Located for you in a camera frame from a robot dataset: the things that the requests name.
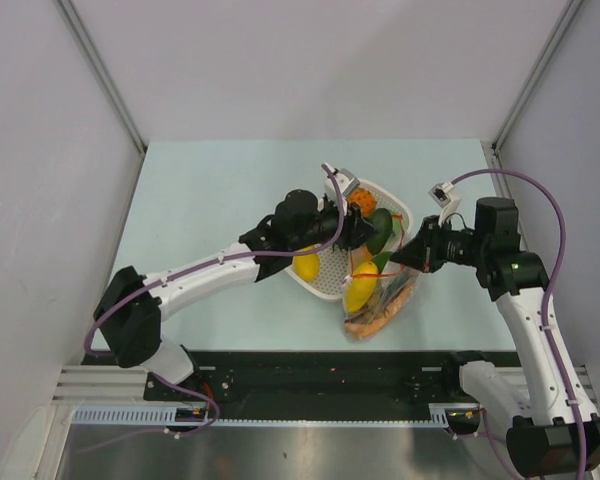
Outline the yellow mango front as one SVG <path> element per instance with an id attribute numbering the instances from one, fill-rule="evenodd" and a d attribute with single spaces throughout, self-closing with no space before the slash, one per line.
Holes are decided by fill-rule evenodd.
<path id="1" fill-rule="evenodd" d="M 378 275 L 378 267 L 372 261 L 360 264 L 353 271 L 344 295 L 347 314 L 358 312 L 366 305 L 376 289 Z"/>

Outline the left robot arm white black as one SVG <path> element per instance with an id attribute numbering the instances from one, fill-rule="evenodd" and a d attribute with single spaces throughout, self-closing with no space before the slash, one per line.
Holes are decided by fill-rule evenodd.
<path id="1" fill-rule="evenodd" d="M 225 289 L 253 284 L 319 247 L 352 250 L 376 232 L 358 206 L 294 190 L 256 227 L 226 249 L 176 270 L 114 274 L 93 317 L 118 367 L 142 367 L 166 380 L 177 398 L 194 397 L 201 376 L 185 349 L 163 337 L 162 324 L 191 304 Z"/>

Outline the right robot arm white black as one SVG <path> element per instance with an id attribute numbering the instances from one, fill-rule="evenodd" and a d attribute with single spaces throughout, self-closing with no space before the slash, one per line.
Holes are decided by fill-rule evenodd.
<path id="1" fill-rule="evenodd" d="M 473 267 L 509 329 L 526 380 L 521 392 L 477 353 L 443 373 L 453 401 L 479 402 L 505 435 L 510 462 L 530 478 L 589 472 L 600 465 L 600 416 L 561 337 L 549 277 L 540 257 L 520 247 L 518 209 L 510 199 L 480 198 L 473 227 L 425 218 L 391 260 L 422 273 L 446 263 Z"/>

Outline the dark green avocado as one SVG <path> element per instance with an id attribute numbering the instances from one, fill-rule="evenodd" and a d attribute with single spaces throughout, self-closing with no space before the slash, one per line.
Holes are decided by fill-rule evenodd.
<path id="1" fill-rule="evenodd" d="M 380 253 L 385 247 L 393 232 L 393 218 L 391 212 L 386 208 L 377 208 L 368 217 L 373 225 L 375 233 L 368 238 L 366 247 L 372 255 Z"/>

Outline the clear zip bag red zipper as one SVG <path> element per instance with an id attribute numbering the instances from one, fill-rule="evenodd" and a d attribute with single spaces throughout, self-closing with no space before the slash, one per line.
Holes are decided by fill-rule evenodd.
<path id="1" fill-rule="evenodd" d="M 386 245 L 385 245 L 385 247 L 383 248 L 383 250 L 381 252 L 389 251 L 391 253 L 394 253 L 402 246 L 399 246 L 396 250 L 386 250 Z M 343 310 L 344 310 L 344 321 L 347 318 L 354 317 L 365 311 L 377 313 L 382 307 L 385 307 L 387 305 L 387 303 L 397 293 L 399 293 L 400 290 L 405 286 L 413 285 L 414 289 L 415 289 L 418 273 L 414 270 L 411 270 L 411 269 L 405 267 L 405 266 L 392 263 L 389 260 L 384 271 L 378 275 L 376 289 L 375 289 L 373 295 L 371 296 L 371 298 L 369 299 L 369 301 L 366 303 L 366 305 L 358 312 L 355 312 L 353 314 L 347 314 L 344 309 L 345 291 L 348 288 L 348 284 L 351 281 L 351 276 L 352 276 L 353 271 L 360 265 L 359 264 L 357 267 L 353 266 L 352 251 L 349 253 L 349 258 L 351 261 L 351 271 L 345 277 L 345 280 L 343 283 L 342 306 L 343 306 Z"/>

